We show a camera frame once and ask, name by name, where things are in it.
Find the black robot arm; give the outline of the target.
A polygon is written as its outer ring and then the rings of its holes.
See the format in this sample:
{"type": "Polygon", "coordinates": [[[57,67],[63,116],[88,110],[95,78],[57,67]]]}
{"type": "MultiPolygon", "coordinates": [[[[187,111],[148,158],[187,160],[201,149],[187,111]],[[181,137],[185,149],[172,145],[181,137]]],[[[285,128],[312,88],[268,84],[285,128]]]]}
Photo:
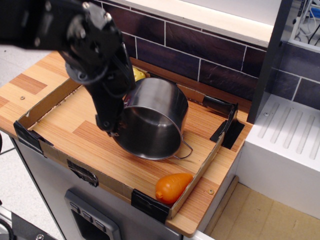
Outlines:
{"type": "Polygon", "coordinates": [[[91,95],[97,126],[111,137],[126,126],[123,98],[136,85],[133,67],[103,8],[81,0],[3,0],[0,42],[59,52],[69,77],[91,95]]]}

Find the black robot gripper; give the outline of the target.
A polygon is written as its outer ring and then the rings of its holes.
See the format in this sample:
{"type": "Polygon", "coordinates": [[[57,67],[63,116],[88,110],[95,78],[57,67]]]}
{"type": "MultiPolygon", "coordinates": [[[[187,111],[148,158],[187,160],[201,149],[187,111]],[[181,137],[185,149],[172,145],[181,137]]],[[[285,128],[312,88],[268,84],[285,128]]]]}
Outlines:
{"type": "Polygon", "coordinates": [[[83,84],[96,110],[100,130],[118,135],[123,96],[136,87],[132,62],[121,31],[103,8],[83,2],[68,26],[68,50],[60,54],[69,77],[83,84]],[[113,71],[120,71],[120,76],[113,71]]]}

